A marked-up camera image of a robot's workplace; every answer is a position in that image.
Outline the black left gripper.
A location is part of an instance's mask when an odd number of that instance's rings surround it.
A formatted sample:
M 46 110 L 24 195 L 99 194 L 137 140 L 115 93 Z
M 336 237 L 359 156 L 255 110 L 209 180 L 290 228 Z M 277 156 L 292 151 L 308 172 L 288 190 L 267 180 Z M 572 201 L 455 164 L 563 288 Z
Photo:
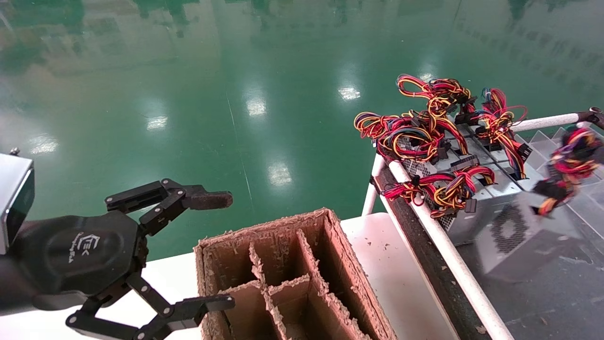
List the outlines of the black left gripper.
M 235 307 L 229 294 L 169 304 L 140 275 L 148 256 L 144 235 L 156 235 L 187 209 L 230 207 L 231 192 L 209 192 L 203 185 L 165 178 L 110 195 L 104 202 L 109 211 L 104 215 L 70 215 L 22 226 L 17 233 L 18 310 L 84 304 L 66 320 L 79 334 L 100 340 L 164 340 L 173 332 L 197 328 L 210 312 Z M 151 210 L 139 224 L 126 215 L 147 207 Z M 130 289 L 157 313 L 151 321 L 136 328 L 97 318 L 101 306 L 114 304 Z

